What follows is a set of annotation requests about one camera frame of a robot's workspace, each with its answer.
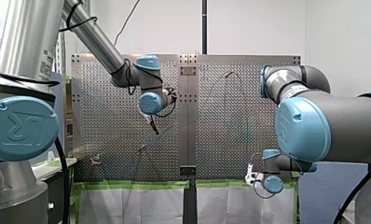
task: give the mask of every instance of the perforated metal panel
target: perforated metal panel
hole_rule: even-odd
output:
[[[199,55],[194,76],[180,74],[180,55],[158,57],[165,83],[183,94],[172,115],[157,118],[160,136],[138,112],[138,91],[113,87],[92,55],[73,57],[74,151],[82,159],[76,180],[178,180],[180,164],[197,165],[197,178],[243,179],[252,155],[278,147],[275,105],[260,98],[259,72],[298,64],[298,57]],[[98,154],[102,164],[92,165]],[[261,162],[254,157],[256,169]]]
[[[259,74],[267,64],[298,63],[294,56],[199,56],[198,178],[243,179],[253,155],[278,148],[276,106],[261,99]],[[261,155],[253,163],[261,169]]]
[[[164,84],[177,86],[177,56],[159,58]],[[129,96],[126,89],[111,85],[110,76],[92,55],[73,57],[73,75],[75,148],[83,158],[77,180],[179,178],[176,111],[165,119],[156,118],[161,131],[156,137],[138,112],[140,91]],[[92,165],[90,159],[98,154],[102,164]]]

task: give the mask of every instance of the electrical cable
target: electrical cable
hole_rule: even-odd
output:
[[[130,15],[128,15],[128,18],[125,20],[124,24],[122,25],[121,31],[119,31],[119,33],[118,33],[117,36],[116,36],[116,40],[114,41],[114,46],[117,45],[118,38],[121,36],[122,32],[124,32],[124,29],[125,29],[125,27],[127,26],[127,23],[128,23],[128,21],[130,20],[132,14],[133,14],[133,11],[136,9],[137,5],[139,5],[139,2],[140,2],[140,0],[137,0],[137,1],[136,1],[136,3],[135,3],[135,5],[133,6],[133,9],[132,9]]]
[[[159,117],[159,118],[166,118],[166,117],[168,117],[169,115],[171,115],[175,109],[176,109],[176,102],[174,101],[174,103],[173,103],[173,107],[172,107],[171,111],[170,111],[168,114],[166,114],[166,115],[159,115],[159,114],[156,114],[155,116],[157,116],[157,117]]]
[[[151,127],[153,128],[153,130],[156,133],[156,135],[159,135],[159,131],[158,131],[158,128],[156,126],[156,123],[154,122],[153,116],[151,116],[150,118],[151,118],[151,121],[150,121]]]
[[[89,19],[84,20],[84,21],[82,21],[78,24],[75,24],[73,26],[62,28],[59,32],[62,33],[62,32],[66,32],[66,31],[72,31],[73,29],[77,28],[78,26],[82,26],[89,21],[95,21],[96,22],[97,20],[98,20],[98,17],[90,17]]]
[[[62,223],[68,223],[69,221],[69,210],[70,210],[70,177],[69,170],[67,168],[66,157],[64,155],[63,147],[61,145],[60,138],[57,137],[55,140],[55,148],[57,148],[58,155],[61,161],[62,173],[63,173],[63,216]]]
[[[82,0],[78,0],[78,2],[70,10],[69,15],[67,16],[67,19],[66,19],[66,27],[70,27],[70,22],[72,20],[73,14],[75,14],[76,9],[80,5],[84,5]]]
[[[291,161],[293,161],[293,162],[295,163],[296,167],[298,167],[298,169],[299,169],[299,171],[298,171],[299,174],[300,174],[300,175],[304,175],[304,171],[302,170],[302,168],[301,168],[301,166],[299,165],[298,161],[293,160],[293,159],[290,158],[290,162],[291,162]]]
[[[255,176],[255,179],[258,178],[258,176],[261,174],[261,171],[262,171],[262,169],[257,173],[257,175]],[[271,194],[271,195],[269,195],[269,196],[267,196],[267,197],[262,196],[261,194],[259,194],[259,193],[257,192],[257,188],[255,187],[255,184],[256,184],[256,183],[260,183],[261,185],[262,185],[262,183],[261,183],[261,180],[256,180],[256,181],[253,183],[253,189],[254,189],[254,192],[255,192],[255,194],[256,194],[259,198],[262,198],[262,199],[270,199],[270,198],[272,198],[273,196],[276,195],[276,194]]]
[[[66,31],[72,31],[73,32],[73,29],[79,27],[79,26],[82,26],[84,25],[85,23],[89,22],[89,21],[97,21],[98,20],[98,17],[90,17],[89,19],[85,20],[85,21],[82,21],[78,24],[75,24],[75,25],[70,25],[70,22],[72,20],[72,17],[73,15],[75,14],[76,12],[76,9],[80,6],[80,5],[84,5],[83,1],[82,0],[79,0],[73,7],[72,9],[70,10],[69,12],[69,15],[67,16],[67,19],[66,19],[66,28],[62,28],[60,29],[60,33],[62,32],[66,32]]]
[[[16,82],[29,82],[29,83],[34,83],[34,84],[45,84],[49,85],[50,87],[57,86],[61,84],[59,81],[39,81],[39,80],[34,80],[31,78],[27,77],[16,77],[8,74],[4,74],[0,72],[0,77],[3,77],[5,79],[11,80],[11,81],[16,81]]]
[[[127,79],[127,82],[128,82],[128,94],[129,95],[133,95],[135,92],[136,92],[136,86],[133,86],[133,90],[131,89],[132,85],[131,83],[133,83],[133,78],[132,78],[132,75],[131,75],[131,61],[129,59],[124,59],[124,62],[125,62],[125,66],[127,66],[125,68],[125,78]]]
[[[339,211],[337,212],[337,216],[334,220],[334,224],[338,224],[340,219],[342,219],[343,214],[345,213],[346,209],[348,208],[349,204],[353,200],[353,198],[357,195],[357,193],[365,186],[365,184],[371,179],[371,170],[364,176],[364,178],[360,181],[360,183],[351,191],[346,201],[342,204]]]

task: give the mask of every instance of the wire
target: wire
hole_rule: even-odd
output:
[[[293,160],[293,159],[290,159],[290,162],[291,161],[293,161],[294,163],[295,163],[295,165],[298,167],[298,169],[299,169],[299,174],[300,175],[303,175],[304,174],[304,171],[302,170],[302,168],[301,168],[301,166],[299,165],[299,163],[298,163],[298,161],[296,161],[296,160]]]
[[[156,126],[156,123],[154,122],[153,116],[151,116],[150,118],[151,118],[151,121],[150,121],[151,127],[153,128],[153,130],[156,133],[156,135],[159,135],[159,131],[158,131],[158,128]]]
[[[125,70],[125,78],[127,79],[128,82],[128,94],[133,95],[136,92],[136,87],[133,86],[133,90],[131,89],[132,83],[133,83],[133,78],[131,75],[131,61],[129,59],[124,59],[126,70]]]
[[[57,148],[58,155],[60,156],[62,173],[63,173],[63,217],[62,223],[68,223],[69,221],[69,210],[70,210],[70,177],[69,170],[67,168],[66,157],[63,152],[60,138],[57,137],[55,140],[55,147]]]
[[[29,83],[34,83],[34,84],[46,84],[46,85],[49,85],[50,87],[61,84],[59,81],[39,81],[39,80],[34,80],[31,78],[26,78],[26,77],[16,77],[16,76],[4,74],[1,72],[0,72],[0,77],[3,77],[11,81],[17,81],[17,82],[21,81],[21,82],[29,82]]]
[[[98,20],[98,17],[91,17],[91,18],[89,18],[89,19],[87,19],[85,21],[82,21],[82,22],[80,22],[80,23],[78,23],[76,25],[73,25],[73,26],[70,26],[70,27],[66,27],[66,28],[61,29],[60,30],[60,33],[61,32],[66,32],[66,31],[72,31],[73,29],[75,29],[75,28],[77,28],[79,26],[82,26],[82,25],[84,25],[85,23],[87,23],[89,21],[95,21],[96,22],[97,20]]]
[[[66,19],[66,28],[62,28],[61,30],[60,30],[60,33],[62,33],[62,32],[66,32],[66,31],[72,31],[73,32],[73,29],[75,29],[75,28],[77,28],[77,27],[79,27],[79,26],[82,26],[82,25],[84,25],[85,23],[87,23],[87,22],[89,22],[89,21],[97,21],[98,20],[98,17],[90,17],[89,19],[87,19],[87,20],[85,20],[85,21],[82,21],[82,22],[80,22],[80,23],[78,23],[78,24],[75,24],[75,25],[70,25],[70,22],[71,22],[71,20],[72,20],[72,18],[73,18],[73,15],[75,14],[75,11],[76,11],[76,9],[77,9],[77,7],[79,7],[80,5],[84,5],[84,3],[83,3],[83,1],[82,0],[79,0],[73,7],[72,7],[72,9],[70,10],[70,12],[69,12],[69,15],[68,15],[68,17],[67,17],[67,19]]]
[[[255,176],[255,179],[258,178],[258,176],[261,174],[261,171],[262,171],[262,169],[257,173],[257,175]],[[273,196],[276,195],[276,194],[272,194],[272,195],[269,195],[269,196],[267,196],[267,197],[262,196],[261,194],[259,194],[259,193],[257,192],[257,188],[255,187],[255,184],[256,184],[256,183],[260,183],[261,185],[262,185],[262,183],[261,183],[261,180],[256,180],[256,181],[253,183],[253,189],[254,189],[254,192],[255,192],[255,194],[256,194],[259,198],[262,198],[262,199],[270,199],[270,198],[272,198]]]
[[[159,117],[159,118],[166,118],[166,117],[168,117],[169,115],[171,115],[175,109],[176,109],[176,102],[173,103],[172,110],[171,110],[168,114],[166,114],[166,115],[159,115],[159,114],[156,114],[155,116],[157,116],[157,117]]]
[[[125,27],[127,26],[128,20],[131,18],[132,14],[133,14],[133,11],[136,9],[137,5],[139,5],[139,2],[140,2],[140,0],[137,0],[137,1],[136,1],[136,3],[135,3],[135,5],[133,6],[133,9],[132,9],[130,15],[129,15],[128,18],[125,20],[124,25],[122,25],[121,31],[119,31],[119,33],[118,33],[117,36],[116,36],[116,40],[114,41],[114,46],[117,45],[118,38],[121,36],[122,32],[124,32],[124,29],[125,29]]]
[[[368,174],[364,176],[364,178],[360,181],[360,183],[351,191],[346,201],[342,204],[342,207],[339,209],[337,216],[334,220],[334,224],[337,224],[340,222],[340,219],[342,219],[343,213],[345,213],[346,209],[348,208],[353,198],[370,179],[371,179],[371,170],[368,172]]]
[[[75,13],[77,7],[80,5],[84,5],[82,0],[78,0],[78,2],[70,10],[69,15],[67,16],[67,19],[66,19],[66,27],[70,27],[70,22],[72,20],[73,14]]]

